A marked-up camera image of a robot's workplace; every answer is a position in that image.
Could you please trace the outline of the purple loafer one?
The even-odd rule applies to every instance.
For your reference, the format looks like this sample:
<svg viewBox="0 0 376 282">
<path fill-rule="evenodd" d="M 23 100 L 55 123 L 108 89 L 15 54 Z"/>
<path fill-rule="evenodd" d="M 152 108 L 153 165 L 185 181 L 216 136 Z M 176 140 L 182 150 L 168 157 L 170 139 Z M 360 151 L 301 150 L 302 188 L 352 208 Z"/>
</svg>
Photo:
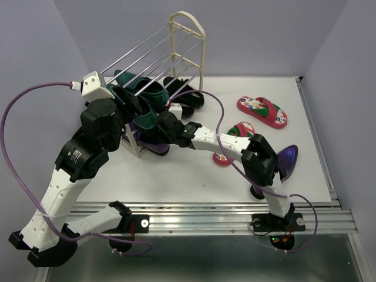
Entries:
<svg viewBox="0 0 376 282">
<path fill-rule="evenodd" d="M 298 159 L 297 145 L 290 145 L 278 152 L 278 169 L 281 182 L 285 182 L 293 174 Z"/>
<path fill-rule="evenodd" d="M 138 146 L 143 147 L 158 156 L 165 156 L 168 154 L 170 145 L 163 143 L 162 139 L 155 133 L 142 130 L 133 123 L 129 123 L 129 126 L 132 131 L 135 131 L 133 137 Z"/>
</svg>

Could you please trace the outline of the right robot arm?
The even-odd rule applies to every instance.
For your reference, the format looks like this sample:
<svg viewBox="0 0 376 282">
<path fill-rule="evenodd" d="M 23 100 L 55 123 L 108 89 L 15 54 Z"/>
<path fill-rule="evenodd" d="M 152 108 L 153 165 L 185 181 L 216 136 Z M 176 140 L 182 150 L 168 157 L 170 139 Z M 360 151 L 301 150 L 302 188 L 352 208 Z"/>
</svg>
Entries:
<svg viewBox="0 0 376 282">
<path fill-rule="evenodd" d="M 255 134 L 249 138 L 216 133 L 199 123 L 183 124 L 168 111 L 157 117 L 156 124 L 170 144 L 222 153 L 243 165 L 246 179 L 263 192 L 269 209 L 268 213 L 252 215 L 254 232 L 302 232 L 306 229 L 303 215 L 295 212 L 289 197 L 282 194 L 278 155 L 264 136 Z"/>
</svg>

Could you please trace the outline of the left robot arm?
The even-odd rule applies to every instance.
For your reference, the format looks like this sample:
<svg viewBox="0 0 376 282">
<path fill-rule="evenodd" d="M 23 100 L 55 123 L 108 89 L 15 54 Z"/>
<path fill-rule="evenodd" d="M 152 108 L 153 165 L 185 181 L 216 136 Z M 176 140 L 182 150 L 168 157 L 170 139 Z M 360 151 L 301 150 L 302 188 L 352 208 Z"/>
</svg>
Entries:
<svg viewBox="0 0 376 282">
<path fill-rule="evenodd" d="M 119 201 L 82 220 L 66 221 L 77 198 L 120 147 L 125 125 L 141 113 L 137 99 L 121 86 L 112 86 L 114 98 L 97 98 L 81 113 L 81 126 L 61 149 L 52 178 L 30 222 L 13 232 L 9 242 L 27 250 L 34 267 L 66 263 L 79 243 L 105 231 L 134 228 L 131 210 Z"/>
</svg>

